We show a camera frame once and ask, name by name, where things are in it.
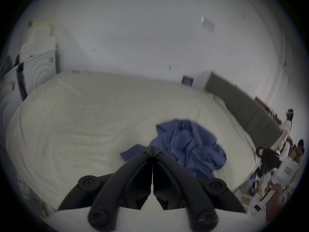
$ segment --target white appliance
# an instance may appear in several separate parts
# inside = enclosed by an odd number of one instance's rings
[[[30,28],[29,42],[21,46],[23,79],[27,95],[56,75],[56,39],[50,26]]]
[[[12,68],[0,83],[0,144],[5,149],[5,132],[15,111],[23,102],[16,75],[17,66]]]

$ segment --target person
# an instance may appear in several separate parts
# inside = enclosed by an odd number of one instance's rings
[[[304,140],[301,139],[299,140],[298,144],[297,144],[297,148],[299,151],[302,152],[302,156],[304,155],[305,149],[304,149]]]
[[[274,190],[275,193],[266,203],[266,222],[271,222],[280,213],[283,208],[283,203],[281,202],[281,185],[273,185],[271,181],[268,182],[265,188],[265,193],[270,190]]]
[[[299,140],[297,146],[293,145],[293,147],[290,149],[289,157],[291,157],[299,165],[304,152],[304,140],[301,139]]]

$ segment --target stacked washing machine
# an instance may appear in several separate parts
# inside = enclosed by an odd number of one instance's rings
[[[51,21],[36,21],[27,32],[16,65],[0,82],[0,145],[5,149],[6,128],[19,105],[56,75],[56,39]]]

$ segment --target white bedsheet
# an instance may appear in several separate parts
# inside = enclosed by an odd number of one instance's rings
[[[35,89],[10,121],[6,148],[21,179],[57,209],[79,178],[115,172],[125,163],[119,153],[149,145],[156,124],[175,118],[218,138],[227,160],[214,174],[231,190],[257,168],[253,141],[218,97],[104,73],[61,73]]]

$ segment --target upholstered headboard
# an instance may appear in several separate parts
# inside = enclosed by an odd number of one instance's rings
[[[250,135],[256,147],[274,149],[283,138],[283,131],[272,118],[245,92],[211,72],[205,90],[221,97],[226,107]]]

